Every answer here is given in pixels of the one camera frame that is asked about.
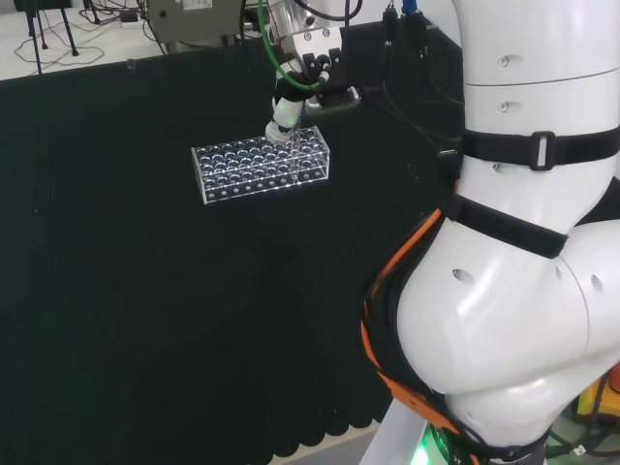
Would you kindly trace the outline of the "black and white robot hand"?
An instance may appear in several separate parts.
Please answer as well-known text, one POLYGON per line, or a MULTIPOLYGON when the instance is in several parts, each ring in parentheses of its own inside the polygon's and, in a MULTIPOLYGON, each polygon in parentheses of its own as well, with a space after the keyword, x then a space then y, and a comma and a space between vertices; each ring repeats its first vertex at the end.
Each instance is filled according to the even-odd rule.
POLYGON ((353 102, 337 27, 298 31, 267 43, 275 66, 272 117, 266 138, 283 145, 293 138, 303 114, 316 116, 336 111, 353 102))

